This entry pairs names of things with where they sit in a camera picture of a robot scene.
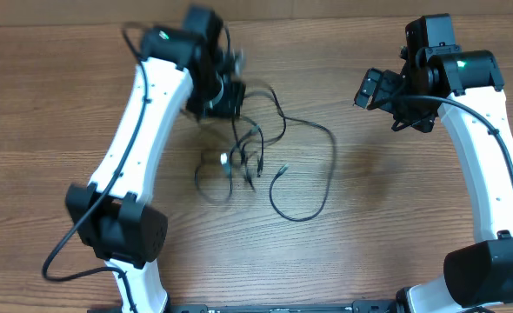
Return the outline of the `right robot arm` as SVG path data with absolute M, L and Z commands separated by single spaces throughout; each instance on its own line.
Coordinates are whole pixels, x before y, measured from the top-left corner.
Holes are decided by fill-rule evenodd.
M 437 279 L 404 288 L 391 312 L 489 312 L 513 303 L 513 136 L 504 80 L 488 50 L 463 51 L 451 17 L 409 23 L 400 72 L 370 69 L 355 103 L 393 116 L 393 130 L 450 135 L 470 195 L 474 243 L 450 252 Z

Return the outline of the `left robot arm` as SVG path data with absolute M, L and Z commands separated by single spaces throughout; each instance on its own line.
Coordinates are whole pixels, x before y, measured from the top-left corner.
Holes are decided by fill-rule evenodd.
M 240 115 L 246 86 L 241 55 L 219 48 L 223 19 L 192 5 L 180 28 L 149 27 L 138 48 L 134 85 L 102 162 L 86 186 L 72 184 L 65 206 L 72 232 L 114 275 L 118 312 L 165 312 L 157 267 L 167 217 L 150 207 L 157 167 L 181 109 L 197 119 Z

